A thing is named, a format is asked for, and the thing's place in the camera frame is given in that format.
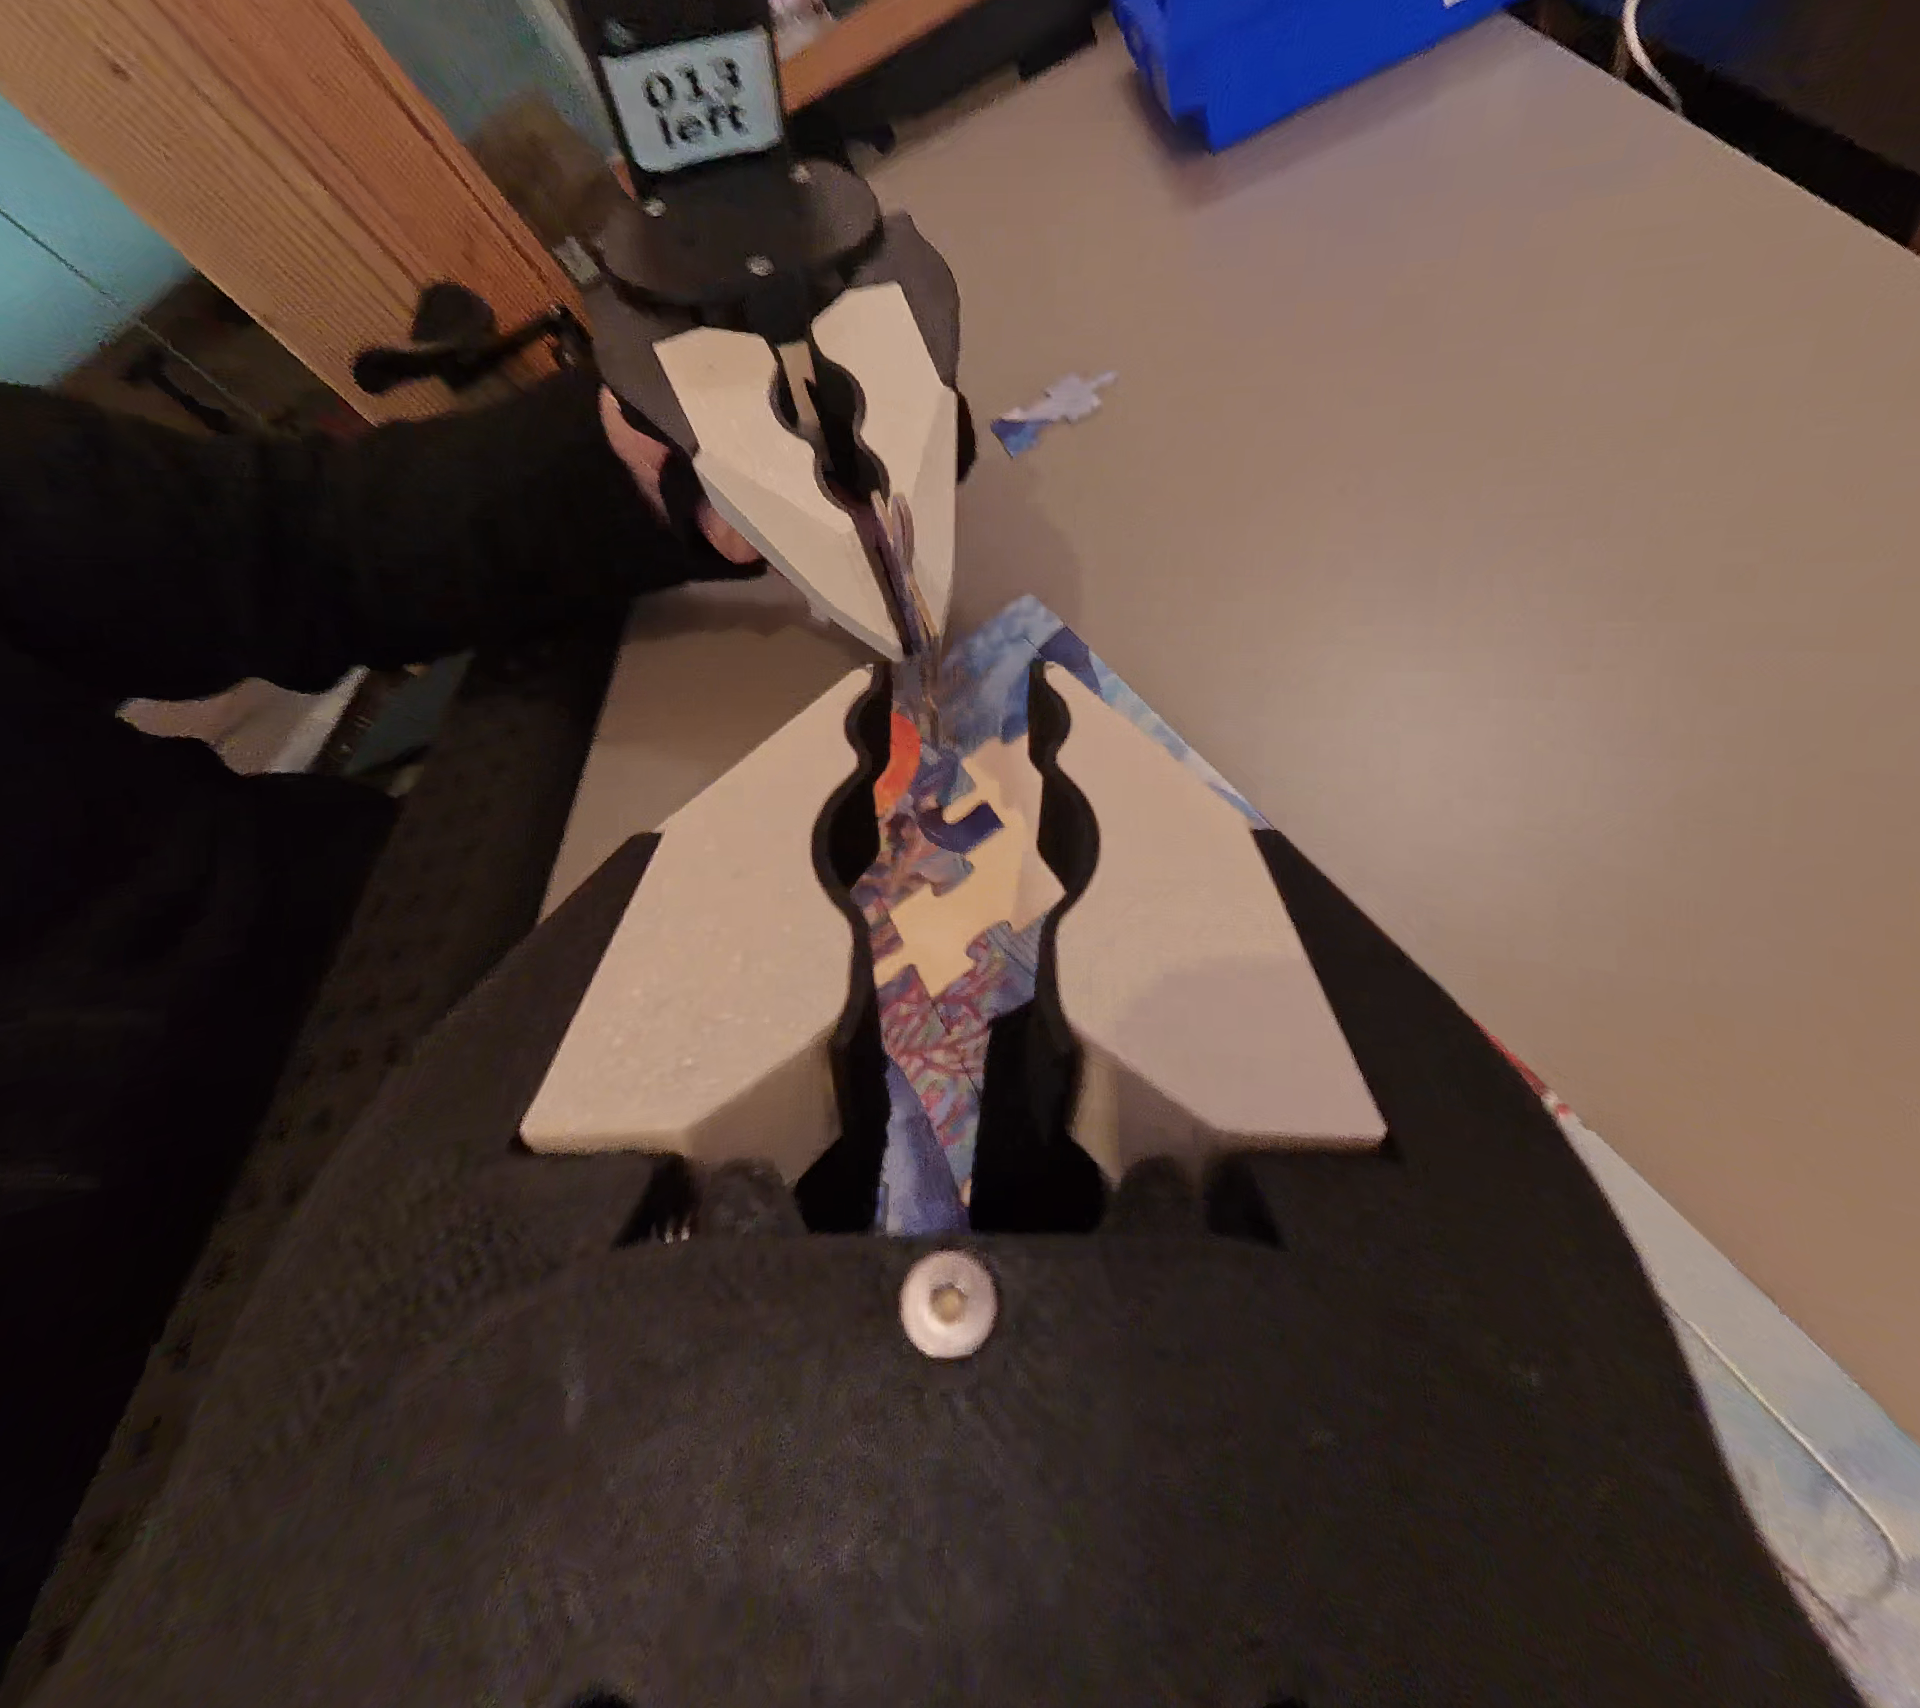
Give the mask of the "dark blue striped puzzle piece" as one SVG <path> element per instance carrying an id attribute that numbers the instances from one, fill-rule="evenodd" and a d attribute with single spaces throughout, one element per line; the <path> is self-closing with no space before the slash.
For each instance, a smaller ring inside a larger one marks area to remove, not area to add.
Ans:
<path id="1" fill-rule="evenodd" d="M 991 439 L 1010 459 L 1020 459 L 1036 450 L 1052 431 L 1091 418 L 1113 380 L 1112 371 L 1059 377 L 1036 401 L 1001 411 L 990 425 Z"/>

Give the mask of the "white crumpled paper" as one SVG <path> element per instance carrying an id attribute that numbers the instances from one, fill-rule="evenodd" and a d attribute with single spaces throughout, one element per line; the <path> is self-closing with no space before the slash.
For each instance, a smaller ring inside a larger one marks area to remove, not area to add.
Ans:
<path id="1" fill-rule="evenodd" d="M 320 693 L 246 680 L 192 703 L 136 698 L 117 719 L 144 736 L 199 743 L 239 777 L 297 777 L 321 759 L 366 677 L 356 667 Z"/>

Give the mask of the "sea animals jigsaw puzzle board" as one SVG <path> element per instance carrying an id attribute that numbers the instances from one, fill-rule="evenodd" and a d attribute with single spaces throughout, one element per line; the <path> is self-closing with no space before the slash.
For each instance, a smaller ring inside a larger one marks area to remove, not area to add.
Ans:
<path id="1" fill-rule="evenodd" d="M 876 785 L 876 947 L 889 1137 L 879 1222 L 958 1222 L 990 1021 L 1031 998 L 1053 883 L 1025 755 L 1036 663 L 1077 679 L 1249 831 L 1270 822 L 1061 617 L 1020 596 L 953 642 L 941 747 L 895 716 Z M 1659 1299 L 1722 1456 L 1788 1584 L 1870 1705 L 1916 1705 L 1916 1438 L 1514 1054 L 1493 1049 L 1588 1169 Z"/>

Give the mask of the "person's left forearm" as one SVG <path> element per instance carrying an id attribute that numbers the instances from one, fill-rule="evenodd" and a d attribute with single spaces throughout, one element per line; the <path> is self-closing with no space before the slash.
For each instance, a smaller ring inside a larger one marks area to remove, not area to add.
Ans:
<path id="1" fill-rule="evenodd" d="M 108 707 L 324 691 L 720 583 L 612 455 L 597 390 L 559 375 L 334 441 L 6 385 L 4 663 Z"/>

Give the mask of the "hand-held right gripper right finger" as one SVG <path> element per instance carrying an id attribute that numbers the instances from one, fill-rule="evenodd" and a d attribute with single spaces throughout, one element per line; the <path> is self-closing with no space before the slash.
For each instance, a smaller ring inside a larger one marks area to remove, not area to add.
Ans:
<path id="1" fill-rule="evenodd" d="M 982 1069 L 973 1231 L 1091 1231 L 1140 1169 L 1387 1138 L 1257 831 L 1061 665 L 1025 686 L 1036 858 L 1057 887 Z"/>

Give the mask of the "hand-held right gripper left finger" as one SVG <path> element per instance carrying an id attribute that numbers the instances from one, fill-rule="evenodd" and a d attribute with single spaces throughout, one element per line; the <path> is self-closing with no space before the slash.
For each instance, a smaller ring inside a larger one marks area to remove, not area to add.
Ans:
<path id="1" fill-rule="evenodd" d="M 525 1150 L 766 1166 L 808 1228 L 876 1224 L 889 1091 L 854 889 L 887 761 L 889 673 L 851 671 L 647 838 Z"/>

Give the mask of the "person's left hand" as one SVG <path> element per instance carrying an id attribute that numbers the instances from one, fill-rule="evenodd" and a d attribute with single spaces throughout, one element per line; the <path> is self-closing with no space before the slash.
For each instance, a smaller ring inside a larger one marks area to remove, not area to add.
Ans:
<path id="1" fill-rule="evenodd" d="M 631 417 L 606 385 L 596 393 L 596 413 L 612 455 L 631 477 L 651 516 L 684 551 L 696 578 L 766 574 L 766 558 L 712 505 L 685 450 Z"/>

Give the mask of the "striped purple coral puzzle piece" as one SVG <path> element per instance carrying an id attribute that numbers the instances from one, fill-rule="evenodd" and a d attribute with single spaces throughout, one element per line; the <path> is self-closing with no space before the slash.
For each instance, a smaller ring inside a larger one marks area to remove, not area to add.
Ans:
<path id="1" fill-rule="evenodd" d="M 916 574 L 916 530 L 906 500 L 871 493 L 854 521 L 876 577 L 912 688 L 925 711 L 938 705 L 946 633 Z"/>

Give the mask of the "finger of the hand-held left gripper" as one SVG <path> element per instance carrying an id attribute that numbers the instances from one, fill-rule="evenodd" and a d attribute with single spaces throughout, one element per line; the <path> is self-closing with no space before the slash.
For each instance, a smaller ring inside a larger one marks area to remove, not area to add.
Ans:
<path id="1" fill-rule="evenodd" d="M 775 409 L 775 350 L 756 335 L 689 329 L 653 349 L 692 439 L 689 464 L 720 516 L 821 620 L 885 663 L 906 649 L 851 512 L 817 450 Z"/>
<path id="2" fill-rule="evenodd" d="M 900 286 L 856 286 L 837 297 L 815 321 L 809 350 L 819 425 L 843 431 L 840 449 L 856 459 L 851 479 L 823 487 L 851 518 L 876 493 L 908 503 L 916 577 L 946 631 L 955 563 L 958 393 L 938 372 Z"/>

